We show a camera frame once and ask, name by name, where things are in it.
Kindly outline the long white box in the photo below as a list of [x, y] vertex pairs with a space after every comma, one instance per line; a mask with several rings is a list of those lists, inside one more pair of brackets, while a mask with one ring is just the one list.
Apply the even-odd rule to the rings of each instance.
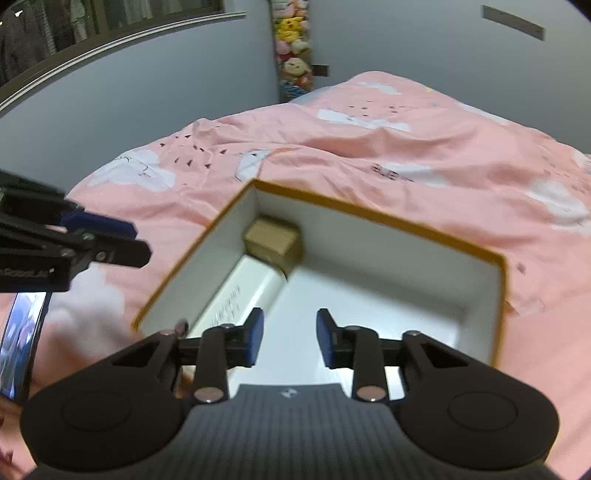
[[205, 330], [223, 324], [242, 325], [253, 308], [270, 311], [287, 285], [280, 270], [249, 255], [243, 255], [207, 305], [187, 337], [200, 337]]

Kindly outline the small gold box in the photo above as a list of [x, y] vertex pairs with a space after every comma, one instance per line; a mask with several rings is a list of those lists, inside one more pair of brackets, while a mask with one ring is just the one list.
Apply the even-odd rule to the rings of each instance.
[[273, 266], [287, 277], [304, 256], [300, 228], [270, 217], [253, 221], [242, 240], [246, 254]]

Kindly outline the smartphone with screen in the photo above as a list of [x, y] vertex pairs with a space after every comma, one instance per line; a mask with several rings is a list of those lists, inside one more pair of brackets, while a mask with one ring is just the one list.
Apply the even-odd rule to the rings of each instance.
[[51, 294], [18, 293], [1, 341], [1, 397], [22, 405], [28, 399], [32, 368]]

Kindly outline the orange cardboard storage box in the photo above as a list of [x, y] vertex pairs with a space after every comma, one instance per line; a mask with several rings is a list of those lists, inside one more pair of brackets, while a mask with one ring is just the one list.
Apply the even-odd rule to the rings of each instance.
[[249, 183], [179, 260], [135, 320], [144, 335], [186, 321], [189, 330], [245, 253], [242, 235], [260, 217], [297, 225], [304, 256], [264, 312], [263, 344], [243, 384], [352, 387], [348, 369], [325, 367], [317, 312], [339, 326], [387, 339], [417, 331], [494, 364], [506, 297], [502, 256], [431, 228], [263, 181]]

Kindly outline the pink printed bed quilt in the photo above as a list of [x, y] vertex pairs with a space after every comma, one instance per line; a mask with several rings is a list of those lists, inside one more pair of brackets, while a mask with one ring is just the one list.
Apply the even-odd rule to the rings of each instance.
[[[189, 325], [134, 325], [249, 183], [431, 228], [503, 257], [497, 359], [379, 335], [387, 403], [338, 383], [243, 384], [198, 404]], [[142, 268], [73, 266], [51, 294], [28, 399], [1, 397], [5, 479], [586, 479], [590, 158], [412, 80], [367, 72], [200, 119], [118, 155], [65, 199], [134, 224]]]

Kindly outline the plush toy pile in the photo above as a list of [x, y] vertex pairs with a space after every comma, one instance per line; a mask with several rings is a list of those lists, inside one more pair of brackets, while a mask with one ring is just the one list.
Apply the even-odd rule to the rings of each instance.
[[311, 92], [314, 87], [311, 24], [308, 18], [310, 2], [271, 0], [270, 12], [280, 100], [289, 102]]

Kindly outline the dark window frame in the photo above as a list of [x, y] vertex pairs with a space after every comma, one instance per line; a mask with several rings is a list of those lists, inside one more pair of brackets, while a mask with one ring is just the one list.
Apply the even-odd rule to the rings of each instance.
[[233, 1], [3, 1], [1, 110], [110, 49], [245, 15]]

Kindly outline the grey wall strip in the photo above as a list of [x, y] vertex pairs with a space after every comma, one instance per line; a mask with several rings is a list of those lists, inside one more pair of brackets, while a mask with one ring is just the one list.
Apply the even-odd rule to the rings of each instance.
[[539, 41], [545, 40], [546, 30], [544, 27], [495, 7], [483, 5], [482, 18], [526, 34]]

